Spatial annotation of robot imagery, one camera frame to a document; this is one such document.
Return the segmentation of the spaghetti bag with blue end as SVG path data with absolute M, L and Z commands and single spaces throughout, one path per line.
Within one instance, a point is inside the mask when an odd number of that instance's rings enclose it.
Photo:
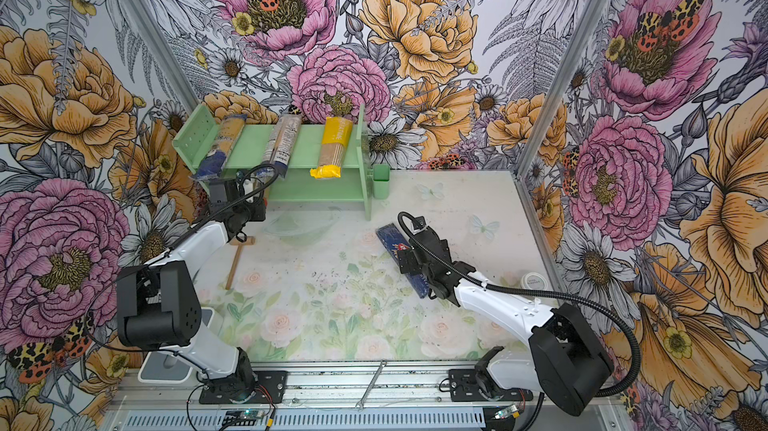
M 193 175 L 195 181 L 206 182 L 220 177 L 246 122 L 245 114 L 233 114 L 221 121 L 209 151 Z

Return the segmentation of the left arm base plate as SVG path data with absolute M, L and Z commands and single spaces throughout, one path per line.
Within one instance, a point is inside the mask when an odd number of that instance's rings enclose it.
M 230 375 L 207 382 L 199 402 L 204 405 L 281 404 L 286 390 L 286 371 L 256 371 L 251 377 Z

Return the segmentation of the spaghetti bag with white label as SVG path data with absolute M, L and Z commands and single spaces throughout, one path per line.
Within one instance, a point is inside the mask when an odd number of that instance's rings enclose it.
M 261 164 L 271 164 L 280 177 L 285 177 L 287 174 L 302 123 L 300 115 L 282 115 L 270 133 Z

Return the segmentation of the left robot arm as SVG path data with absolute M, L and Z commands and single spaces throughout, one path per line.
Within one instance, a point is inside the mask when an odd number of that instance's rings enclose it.
M 265 191 L 278 178 L 275 168 L 259 165 L 243 180 L 220 180 L 214 209 L 160 255 L 121 269 L 116 280 L 120 342 L 142 351 L 166 353 L 202 373 L 204 387 L 231 402 L 245 402 L 257 378 L 245 350 L 222 341 L 203 323 L 193 275 L 220 248 L 244 235 L 245 225 L 263 217 Z

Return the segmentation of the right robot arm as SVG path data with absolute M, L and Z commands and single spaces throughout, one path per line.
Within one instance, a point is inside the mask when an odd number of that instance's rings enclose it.
M 580 309 L 494 290 L 473 266 L 454 261 L 447 241 L 430 227 L 407 236 L 408 247 L 398 253 L 404 273 L 421 274 L 432 299 L 487 318 L 530 352 L 524 360 L 493 347 L 475 365 L 472 380 L 479 392 L 490 399 L 510 390 L 541 392 L 567 414 L 580 415 L 614 372 Z

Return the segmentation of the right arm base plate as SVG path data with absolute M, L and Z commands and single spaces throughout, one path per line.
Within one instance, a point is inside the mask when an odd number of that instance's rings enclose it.
M 474 369 L 449 369 L 448 393 L 452 402 L 532 401 L 530 390 L 502 389 L 489 376 Z

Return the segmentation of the yellow spaghetti bag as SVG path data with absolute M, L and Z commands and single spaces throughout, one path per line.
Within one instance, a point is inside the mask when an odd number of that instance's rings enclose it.
M 326 119 L 317 166 L 310 170 L 314 179 L 336 179 L 342 176 L 345 158 L 354 123 L 344 117 Z

